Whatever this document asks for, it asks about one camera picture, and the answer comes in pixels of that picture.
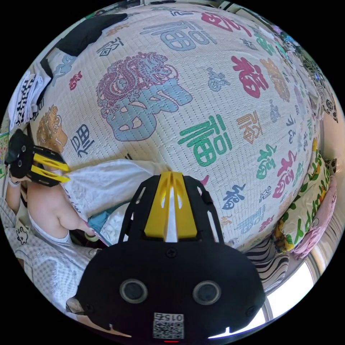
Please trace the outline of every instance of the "bed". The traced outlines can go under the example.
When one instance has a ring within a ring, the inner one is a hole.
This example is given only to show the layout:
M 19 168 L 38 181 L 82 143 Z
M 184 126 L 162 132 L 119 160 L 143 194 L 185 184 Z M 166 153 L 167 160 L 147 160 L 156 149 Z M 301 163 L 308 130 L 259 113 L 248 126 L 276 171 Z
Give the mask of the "bed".
M 320 95 L 252 21 L 170 5 L 127 9 L 77 58 L 53 50 L 33 138 L 72 171 L 125 158 L 199 179 L 225 242 L 244 252 L 271 234 L 301 188 Z

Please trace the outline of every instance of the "qr code label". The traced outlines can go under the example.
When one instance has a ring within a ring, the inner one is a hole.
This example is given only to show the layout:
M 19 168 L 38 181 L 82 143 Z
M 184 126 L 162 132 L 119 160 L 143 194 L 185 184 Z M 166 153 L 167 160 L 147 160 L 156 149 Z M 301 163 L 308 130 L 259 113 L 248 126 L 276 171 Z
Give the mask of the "qr code label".
M 153 337 L 156 339 L 184 339 L 183 314 L 155 313 Z

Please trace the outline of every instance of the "striped cloth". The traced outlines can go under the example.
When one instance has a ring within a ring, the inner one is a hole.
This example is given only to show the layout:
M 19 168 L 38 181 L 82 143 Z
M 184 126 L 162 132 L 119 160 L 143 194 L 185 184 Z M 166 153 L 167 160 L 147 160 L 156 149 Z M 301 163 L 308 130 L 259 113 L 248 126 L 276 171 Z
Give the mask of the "striped cloth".
M 289 253 L 279 254 L 271 237 L 249 250 L 245 255 L 255 265 L 265 293 L 279 285 L 289 267 Z

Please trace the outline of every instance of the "black cloth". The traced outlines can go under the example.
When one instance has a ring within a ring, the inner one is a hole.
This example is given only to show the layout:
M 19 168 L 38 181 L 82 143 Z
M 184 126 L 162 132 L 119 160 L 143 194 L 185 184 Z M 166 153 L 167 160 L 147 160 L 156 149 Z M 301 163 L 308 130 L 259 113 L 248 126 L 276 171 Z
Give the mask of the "black cloth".
M 102 34 L 102 30 L 126 18 L 126 13 L 88 18 L 62 38 L 55 47 L 68 55 L 79 56 L 90 43 L 97 41 Z

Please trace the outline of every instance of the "window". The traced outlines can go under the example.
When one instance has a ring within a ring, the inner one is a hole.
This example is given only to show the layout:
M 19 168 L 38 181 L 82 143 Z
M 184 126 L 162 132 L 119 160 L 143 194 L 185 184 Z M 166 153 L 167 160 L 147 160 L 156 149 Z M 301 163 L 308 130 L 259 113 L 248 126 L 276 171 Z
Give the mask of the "window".
M 267 296 L 273 318 L 294 307 L 314 286 L 313 276 L 304 262 L 282 286 Z
M 210 339 L 249 331 L 263 325 L 269 319 L 281 316 L 294 307 L 310 291 L 314 286 L 314 281 L 317 280 L 316 275 L 313 278 L 312 270 L 309 269 L 308 265 L 311 265 L 311 262 L 306 260 L 283 285 L 267 296 L 264 305 L 266 314 L 268 314 L 266 315 L 267 319 L 265 319 L 264 311 L 261 308 L 247 327 L 233 333 L 230 333 L 228 327 L 225 333 L 210 337 Z
M 263 325 L 265 322 L 266 322 L 266 320 L 265 320 L 264 313 L 263 313 L 262 309 L 260 309 L 259 312 L 256 314 L 256 316 L 253 318 L 252 322 L 247 327 L 245 327 L 245 328 L 243 328 L 241 330 L 238 330 L 236 332 L 233 332 L 233 333 L 230 333 L 230 329 L 228 327 L 226 329 L 225 333 L 218 334 L 218 335 L 216 335 L 214 337 L 210 337 L 210 339 L 221 338 L 221 337 L 225 337 L 225 336 L 228 336 L 228 335 L 233 335 L 233 334 L 241 333 L 241 332 L 244 332 L 244 331 L 248 331 L 248 330 L 251 330 L 252 328 L 255 328 L 255 327 Z

